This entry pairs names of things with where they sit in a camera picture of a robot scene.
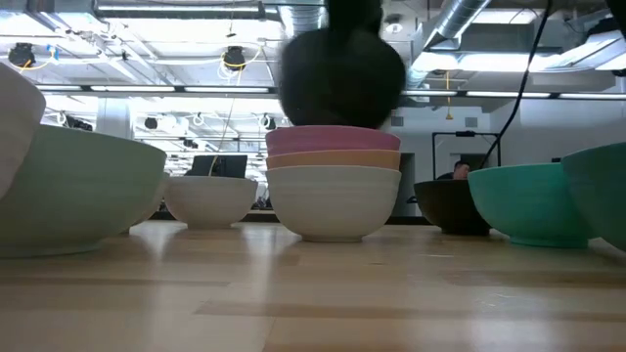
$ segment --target peach bowl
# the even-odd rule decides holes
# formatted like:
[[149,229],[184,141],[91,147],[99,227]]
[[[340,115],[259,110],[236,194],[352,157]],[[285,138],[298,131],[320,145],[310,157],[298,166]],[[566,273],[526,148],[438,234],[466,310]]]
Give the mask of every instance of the peach bowl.
[[270,156],[319,151],[399,151],[400,139],[379,130],[351,126],[296,126],[265,136]]
[[269,170],[318,165],[370,166],[397,170],[400,167],[400,153],[368,150],[304,152],[270,156],[266,162]]

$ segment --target person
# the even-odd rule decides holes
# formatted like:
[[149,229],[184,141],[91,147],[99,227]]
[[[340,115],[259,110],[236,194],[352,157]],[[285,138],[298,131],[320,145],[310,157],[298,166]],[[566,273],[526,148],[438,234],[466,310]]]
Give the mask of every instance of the person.
[[437,177],[437,180],[466,180],[470,173],[470,165],[459,160],[454,163],[454,171]]

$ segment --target white bowl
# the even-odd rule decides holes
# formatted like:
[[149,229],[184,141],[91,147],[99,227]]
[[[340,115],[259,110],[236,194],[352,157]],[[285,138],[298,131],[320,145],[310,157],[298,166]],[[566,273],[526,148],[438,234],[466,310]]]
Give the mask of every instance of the white bowl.
[[402,176],[366,166],[282,167],[266,175],[276,216],[310,242],[359,242],[380,229]]
[[0,199],[20,169],[39,127],[46,100],[12,68],[0,64]]
[[250,211],[257,186],[255,181],[239,178],[172,177],[165,190],[165,204],[190,230],[227,228]]
[[133,224],[133,226],[139,225],[144,221],[150,219],[153,214],[155,214],[160,207],[160,202],[163,200],[163,196],[165,195],[165,189],[167,188],[169,180],[169,174],[163,172],[163,176],[158,183],[158,188],[156,189],[155,196],[150,202],[150,205],[146,208],[146,211],[142,214],[142,216]]

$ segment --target ceiling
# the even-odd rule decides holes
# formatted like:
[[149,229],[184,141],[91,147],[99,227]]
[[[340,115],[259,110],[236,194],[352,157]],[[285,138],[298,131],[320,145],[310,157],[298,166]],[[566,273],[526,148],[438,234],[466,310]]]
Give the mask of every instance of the ceiling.
[[[90,1],[47,0],[47,2],[55,3],[56,9],[62,8],[65,3],[74,4],[72,6],[84,3],[91,6]],[[277,0],[263,3],[269,12],[277,4],[306,5],[320,2]],[[144,14],[142,18],[132,15],[130,11],[101,17],[97,15],[98,11],[94,15],[91,11],[93,9],[34,15],[23,10],[27,5],[26,0],[13,0],[9,3],[8,11],[0,11],[0,63],[10,64],[8,53],[16,43],[33,44],[36,63],[32,67],[35,69],[22,71],[17,67],[16,70],[39,84],[275,86],[280,50],[289,40],[282,22],[247,19],[239,13],[234,16],[235,12],[229,11],[231,8],[226,5],[222,6],[226,8],[224,16],[207,19],[195,16],[193,11],[181,13],[182,15],[167,12],[160,12],[161,15],[158,16]],[[198,4],[206,6],[216,3],[221,6],[224,1],[199,3],[175,0],[173,3],[163,4],[175,7]],[[593,18],[593,15],[601,12],[604,6],[603,1],[598,0],[561,0],[557,3],[557,10],[550,20],[551,33],[554,33],[555,38],[544,35],[547,38],[544,44],[548,47],[554,46],[556,42],[563,51],[566,51],[584,42],[584,31],[588,29],[586,25],[593,24],[593,21],[597,22],[598,19]],[[146,2],[109,0],[99,2],[99,6],[102,4],[111,7],[120,4],[145,5]],[[422,25],[436,21],[441,5],[441,0],[384,2],[383,9],[386,15],[400,15],[398,23],[401,30],[397,32],[384,30],[381,37],[400,54],[407,66],[416,59],[414,42],[417,32]],[[544,6],[544,1],[493,0],[474,23],[476,26],[481,23],[498,24],[502,28],[506,26],[511,28],[510,25],[533,25],[536,16],[543,13]],[[484,33],[477,31],[474,42],[480,41],[479,35]],[[485,46],[492,45],[497,49],[496,46],[502,44],[485,43]],[[224,69],[222,64],[221,56],[229,46],[244,48],[248,64],[240,76],[227,74],[228,70]],[[612,76],[609,72],[587,68],[566,73],[534,73],[528,89],[563,92],[602,91],[610,85]],[[447,74],[431,72],[424,84],[425,88],[430,89],[516,90],[520,78],[519,71],[471,70],[461,67],[452,69]],[[49,109],[45,121],[53,124],[63,121],[61,115],[63,112],[64,115],[96,125],[98,99],[71,93],[48,95]],[[431,98],[424,103],[425,106],[432,107],[447,104],[449,103],[445,98]],[[498,106],[493,100],[481,99],[456,99],[452,105],[483,107],[488,110]],[[135,135],[138,138],[146,138],[148,143],[163,148],[170,154],[182,156],[180,159],[172,158],[168,161],[170,168],[176,172],[181,172],[189,166],[190,160],[185,156],[214,152],[217,149],[232,153],[250,152],[251,163],[256,163],[254,158],[259,152],[264,151],[264,145],[258,142],[230,142],[219,146],[219,142],[212,141],[201,144],[199,150],[190,150],[184,147],[181,141],[148,139],[178,137],[181,134],[190,138],[220,137],[224,131],[228,136],[258,139],[267,131],[259,123],[261,117],[274,118],[278,126],[289,124],[275,99],[134,97],[129,98],[129,107],[135,118]],[[232,111],[230,122],[224,128],[230,111]],[[159,128],[147,129],[144,125],[147,117],[162,121]],[[255,170],[262,171],[262,165]]]

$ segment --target computer monitor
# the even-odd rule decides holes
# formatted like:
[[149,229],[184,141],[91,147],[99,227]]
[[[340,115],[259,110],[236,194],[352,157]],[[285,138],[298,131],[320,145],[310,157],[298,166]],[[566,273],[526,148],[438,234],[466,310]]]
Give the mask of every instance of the computer monitor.
[[197,155],[191,170],[185,176],[208,176],[211,163],[217,157],[213,165],[211,176],[245,178],[247,155]]

